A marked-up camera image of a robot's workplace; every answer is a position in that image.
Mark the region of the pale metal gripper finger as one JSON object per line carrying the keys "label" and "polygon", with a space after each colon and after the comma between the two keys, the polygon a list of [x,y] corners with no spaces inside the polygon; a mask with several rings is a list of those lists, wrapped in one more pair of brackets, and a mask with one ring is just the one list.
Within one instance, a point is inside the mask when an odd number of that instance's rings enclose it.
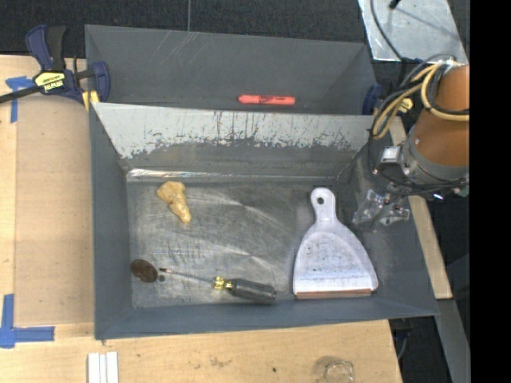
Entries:
{"label": "pale metal gripper finger", "polygon": [[373,190],[368,190],[364,200],[352,217],[354,225],[372,223],[382,212],[386,198]]}
{"label": "pale metal gripper finger", "polygon": [[406,222],[410,218],[410,209],[399,203],[390,203],[383,207],[378,221],[383,226]]}

